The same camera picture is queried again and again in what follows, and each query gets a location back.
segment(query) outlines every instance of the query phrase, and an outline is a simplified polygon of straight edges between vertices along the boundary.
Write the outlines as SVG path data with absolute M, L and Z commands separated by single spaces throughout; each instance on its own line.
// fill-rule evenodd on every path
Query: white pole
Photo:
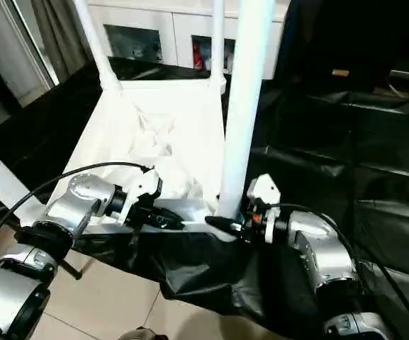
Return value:
M 103 90 L 122 91 L 121 83 L 111 69 L 108 57 L 103 53 L 103 48 L 92 22 L 86 0 L 74 0 L 79 20 L 82 22 L 84 33 L 91 48 L 92 55 L 100 74 L 100 85 Z
M 14 174 L 0 161 L 0 201 L 8 208 L 12 208 L 29 190 L 15 177 Z M 21 225 L 30 225 L 44 208 L 36 197 L 31 197 L 15 211 Z
M 234 218 L 247 173 L 275 0 L 242 0 L 226 123 L 225 160 L 217 214 Z
M 212 7 L 212 53 L 211 81 L 221 86 L 225 93 L 226 79 L 223 76 L 223 60 L 225 54 L 225 0 L 213 0 Z

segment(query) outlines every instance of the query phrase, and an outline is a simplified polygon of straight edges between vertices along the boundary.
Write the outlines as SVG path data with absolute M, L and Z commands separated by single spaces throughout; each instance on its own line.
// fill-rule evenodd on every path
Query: tiled floor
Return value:
M 12 242 L 9 229 L 0 235 L 0 252 Z M 75 281 L 62 269 L 50 286 L 51 298 L 33 340 L 117 340 L 139 326 L 170 340 L 281 340 L 242 317 L 219 314 L 179 301 L 168 301 L 159 286 L 71 252 L 76 268 L 87 266 Z

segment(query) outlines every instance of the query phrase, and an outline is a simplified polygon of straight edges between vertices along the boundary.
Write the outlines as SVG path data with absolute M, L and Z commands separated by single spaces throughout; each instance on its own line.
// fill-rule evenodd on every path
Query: red object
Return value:
M 199 51 L 199 44 L 196 41 L 193 41 L 193 68 L 202 69 L 203 60 L 201 59 L 201 52 Z

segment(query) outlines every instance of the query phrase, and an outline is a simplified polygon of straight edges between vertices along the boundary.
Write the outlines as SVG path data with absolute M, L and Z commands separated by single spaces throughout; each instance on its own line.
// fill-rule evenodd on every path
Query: white cabinet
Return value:
M 210 69 L 212 0 L 88 0 L 108 56 Z M 238 0 L 225 0 L 225 71 L 232 70 Z M 264 64 L 272 79 L 288 0 L 276 0 Z
M 210 69 L 212 17 L 173 13 L 174 34 L 176 36 L 177 62 L 181 67 Z M 232 71 L 235 39 L 237 37 L 236 18 L 225 18 L 225 64 L 227 73 Z M 282 23 L 271 23 L 264 78 L 272 79 L 281 39 Z
M 89 8 L 108 56 L 177 65 L 172 13 L 107 6 Z

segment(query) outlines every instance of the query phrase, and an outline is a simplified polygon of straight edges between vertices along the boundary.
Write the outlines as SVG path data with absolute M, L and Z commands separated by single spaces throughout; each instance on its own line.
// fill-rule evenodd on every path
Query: black tarp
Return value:
M 207 73 L 112 59 L 120 79 Z M 75 74 L 0 127 L 0 157 L 29 188 L 59 174 L 100 94 L 95 67 Z M 223 99 L 224 111 L 227 97 Z M 269 173 L 282 200 L 334 218 L 369 247 L 409 298 L 409 101 L 363 93 L 301 93 L 262 86 L 247 181 Z M 76 249 L 160 283 L 167 298 L 244 315 L 295 339 L 320 328 L 297 255 L 284 246 L 226 244 L 206 234 L 140 238 L 128 268 L 129 235 L 83 237 Z M 368 256 L 359 252 L 365 259 Z M 379 306 L 409 339 L 409 316 L 366 263 Z

